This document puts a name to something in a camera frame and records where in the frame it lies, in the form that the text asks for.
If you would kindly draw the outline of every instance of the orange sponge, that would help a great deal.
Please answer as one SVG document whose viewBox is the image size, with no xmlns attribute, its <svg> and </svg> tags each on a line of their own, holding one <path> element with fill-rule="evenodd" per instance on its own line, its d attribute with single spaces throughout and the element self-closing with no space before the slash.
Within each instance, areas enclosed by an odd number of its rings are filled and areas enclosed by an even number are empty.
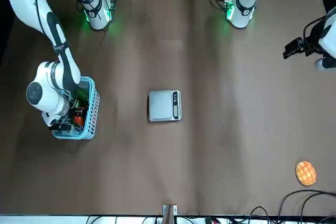
<svg viewBox="0 0 336 224">
<path fill-rule="evenodd" d="M 316 172 L 314 167 L 307 161 L 302 161 L 296 166 L 296 176 L 305 186 L 311 186 L 316 182 Z"/>
</svg>

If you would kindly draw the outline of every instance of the orange object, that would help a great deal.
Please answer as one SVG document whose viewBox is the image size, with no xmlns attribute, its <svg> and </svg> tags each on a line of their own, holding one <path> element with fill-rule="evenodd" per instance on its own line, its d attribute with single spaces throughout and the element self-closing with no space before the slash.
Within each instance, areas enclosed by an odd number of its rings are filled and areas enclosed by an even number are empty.
<svg viewBox="0 0 336 224">
<path fill-rule="evenodd" d="M 73 118 L 74 122 L 79 125 L 79 126 L 85 126 L 85 121 L 84 118 L 82 116 L 75 116 Z"/>
<path fill-rule="evenodd" d="M 296 176 L 301 184 L 311 186 L 316 182 L 314 167 L 307 161 L 302 161 L 296 166 Z"/>
</svg>

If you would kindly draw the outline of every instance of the blue plastic basket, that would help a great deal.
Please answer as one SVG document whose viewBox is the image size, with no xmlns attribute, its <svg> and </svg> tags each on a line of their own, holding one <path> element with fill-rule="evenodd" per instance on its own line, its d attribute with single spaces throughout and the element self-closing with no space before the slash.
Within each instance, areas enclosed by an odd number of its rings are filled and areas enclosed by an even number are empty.
<svg viewBox="0 0 336 224">
<path fill-rule="evenodd" d="M 74 126 L 70 123 L 70 118 L 64 117 L 61 119 L 62 121 L 60 124 L 72 125 L 72 129 L 71 131 L 51 131 L 56 138 L 70 140 L 90 140 L 95 136 L 100 97 L 96 91 L 94 81 L 90 77 L 82 76 L 79 87 L 89 92 L 89 110 L 86 116 L 85 125 L 84 127 Z M 75 101 L 69 91 L 62 90 L 61 93 L 65 95 L 69 101 Z"/>
</svg>

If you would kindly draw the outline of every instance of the digital kitchen scale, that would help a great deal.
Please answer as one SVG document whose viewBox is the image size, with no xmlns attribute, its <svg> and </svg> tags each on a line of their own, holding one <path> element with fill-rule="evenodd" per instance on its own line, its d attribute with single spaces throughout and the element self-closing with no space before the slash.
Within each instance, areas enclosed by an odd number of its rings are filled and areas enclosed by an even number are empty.
<svg viewBox="0 0 336 224">
<path fill-rule="evenodd" d="M 178 90 L 150 92 L 149 120 L 151 122 L 178 121 L 181 117 L 181 93 Z"/>
</svg>

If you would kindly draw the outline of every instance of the brown tabletop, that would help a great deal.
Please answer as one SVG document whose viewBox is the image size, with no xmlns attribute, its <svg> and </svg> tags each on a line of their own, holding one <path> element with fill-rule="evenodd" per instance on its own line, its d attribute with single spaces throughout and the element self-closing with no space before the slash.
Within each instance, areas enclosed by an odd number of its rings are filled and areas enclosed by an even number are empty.
<svg viewBox="0 0 336 224">
<path fill-rule="evenodd" d="M 295 165 L 317 171 L 311 188 L 336 189 L 336 74 L 317 56 L 283 60 L 284 46 L 325 14 L 322 1 L 258 0 L 235 29 L 207 0 L 118 0 L 109 30 L 91 31 L 76 0 L 50 0 L 82 75 L 101 96 L 92 141 L 52 137 L 25 90 L 47 37 L 14 21 L 0 71 L 0 211 L 8 214 L 276 214 L 305 189 Z M 149 124 L 152 90 L 178 89 L 183 117 Z M 283 214 L 297 215 L 303 195 Z M 321 196 L 307 215 L 328 215 Z"/>
</svg>

